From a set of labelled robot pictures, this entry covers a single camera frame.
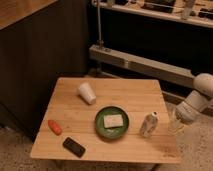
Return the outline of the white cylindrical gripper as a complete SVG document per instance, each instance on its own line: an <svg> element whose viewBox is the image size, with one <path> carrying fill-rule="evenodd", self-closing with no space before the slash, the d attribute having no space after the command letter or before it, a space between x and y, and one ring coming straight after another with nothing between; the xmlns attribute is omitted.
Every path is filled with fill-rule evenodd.
<svg viewBox="0 0 213 171"><path fill-rule="evenodd" d="M200 114L209 105L209 98L198 91L192 91L170 114L169 130L175 134L181 133L185 125L196 121Z"/></svg>

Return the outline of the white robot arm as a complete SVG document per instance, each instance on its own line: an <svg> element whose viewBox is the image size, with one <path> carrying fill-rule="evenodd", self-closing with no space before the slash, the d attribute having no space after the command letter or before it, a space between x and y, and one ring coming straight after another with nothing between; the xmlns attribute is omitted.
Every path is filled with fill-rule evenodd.
<svg viewBox="0 0 213 171"><path fill-rule="evenodd" d="M174 134L182 131L210 105L213 105L213 75L201 73L194 78L193 91L173 110L169 131Z"/></svg>

